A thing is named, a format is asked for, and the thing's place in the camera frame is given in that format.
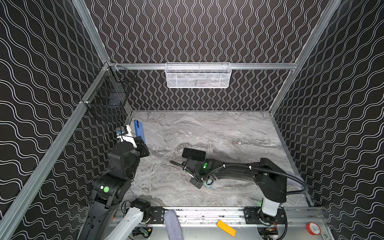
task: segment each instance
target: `enclosure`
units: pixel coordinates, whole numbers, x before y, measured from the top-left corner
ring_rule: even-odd
[[[197,189],[169,161],[265,157],[309,187],[284,203],[287,239],[384,238],[383,1],[0,3],[0,239],[77,239],[134,119],[150,156],[124,200],[259,206],[255,184]]]

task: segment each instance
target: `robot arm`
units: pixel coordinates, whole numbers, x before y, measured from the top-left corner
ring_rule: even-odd
[[[108,153],[109,167],[94,184],[79,240],[104,239],[104,229],[131,187],[140,158],[149,156],[141,137],[132,137],[129,125],[117,128],[117,132],[121,141]]]
[[[126,240],[131,232],[137,227],[143,219],[149,219],[151,204],[141,199],[132,202],[127,214],[122,221],[113,229],[105,240]]]
[[[217,179],[235,179],[254,182],[264,194],[260,220],[272,224],[281,203],[286,202],[289,194],[305,193],[308,189],[306,184],[300,179],[291,176],[267,158],[261,158],[259,162],[250,164],[240,164],[233,162],[222,162],[215,159],[205,159],[205,152],[185,148],[182,164],[170,161],[172,164],[180,166],[188,172],[192,178],[190,182],[197,188],[204,184],[210,185]],[[301,183],[303,190],[287,192],[287,178],[291,178]]]

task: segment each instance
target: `metal extrusion bar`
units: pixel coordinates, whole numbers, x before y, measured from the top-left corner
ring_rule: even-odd
[[[324,32],[325,28],[328,26],[329,21],[331,20],[333,14],[337,10],[341,3],[341,0],[330,0],[325,7],[324,11],[321,13],[321,16],[315,26],[315,28],[312,31],[312,34],[308,38],[307,42],[305,43],[303,50],[301,51],[297,62],[297,68],[294,71],[290,71],[288,74],[286,80],[283,83],[283,86],[281,87],[279,93],[277,94],[277,97],[275,98],[275,101],[273,102],[270,113],[274,115],[280,105],[280,103],[283,101],[285,94],[288,92],[289,88],[291,87],[293,81],[296,79],[296,76],[301,71],[304,63],[307,61],[308,57],[310,56],[313,48],[317,44],[317,42],[320,39],[320,36]]]
[[[91,86],[88,88],[83,97],[83,101],[92,100],[89,99],[89,97],[92,95],[92,92],[97,88],[98,84],[103,79],[106,71],[108,71],[107,64],[103,66]],[[1,240],[9,240],[12,237],[25,212],[28,210],[30,204],[34,200],[48,174],[51,172],[58,157],[62,153],[64,147],[67,145],[70,137],[72,136],[86,111],[87,107],[84,105],[84,103],[80,102],[64,124],[59,134],[56,136],[51,146],[48,148],[47,152],[44,154],[43,158],[40,160],[39,164],[21,189],[20,193],[17,195],[11,207],[5,213],[3,219],[0,221]]]
[[[84,2],[84,0],[72,0],[81,20],[83,21],[84,27],[88,32],[88,35],[96,49],[97,54],[102,62],[110,62],[107,51],[105,50],[104,44],[101,41],[100,35],[96,29],[96,26],[91,18],[91,14]]]
[[[165,63],[117,63],[128,70],[165,70]],[[296,63],[231,63],[233,70],[296,69]]]
[[[280,142],[281,142],[281,144],[283,145],[285,154],[287,155],[288,160],[289,160],[289,162],[290,162],[290,164],[291,164],[291,167],[292,167],[292,169],[293,169],[293,172],[294,172],[294,174],[296,174],[297,176],[300,176],[299,170],[297,170],[297,167],[296,167],[296,165],[295,165],[295,162],[294,162],[294,160],[293,160],[293,158],[292,158],[292,156],[291,156],[291,152],[289,151],[289,149],[288,149],[288,147],[287,147],[287,144],[285,143],[285,140],[284,140],[284,138],[283,138],[283,136],[282,136],[282,134],[281,134],[281,132],[280,132],[279,126],[277,126],[277,123],[276,123],[276,121],[275,121],[275,119],[274,119],[274,116],[273,116],[273,115],[270,115],[270,116],[271,116],[272,124],[273,124],[273,126],[275,127],[276,133],[277,133],[277,135],[279,136]],[[305,193],[305,197],[307,198],[307,200],[308,200],[308,202],[309,202],[309,205],[310,205],[310,206],[313,206],[313,201],[312,201],[310,195],[308,194],[308,192]]]

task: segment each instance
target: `white wire basket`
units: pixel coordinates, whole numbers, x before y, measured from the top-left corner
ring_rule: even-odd
[[[169,88],[227,88],[231,79],[230,63],[166,63]]]

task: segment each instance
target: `gray foam roller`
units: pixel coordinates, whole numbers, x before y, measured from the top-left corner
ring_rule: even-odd
[[[166,224],[169,240],[184,240],[175,211],[171,210],[164,214],[164,223]]]

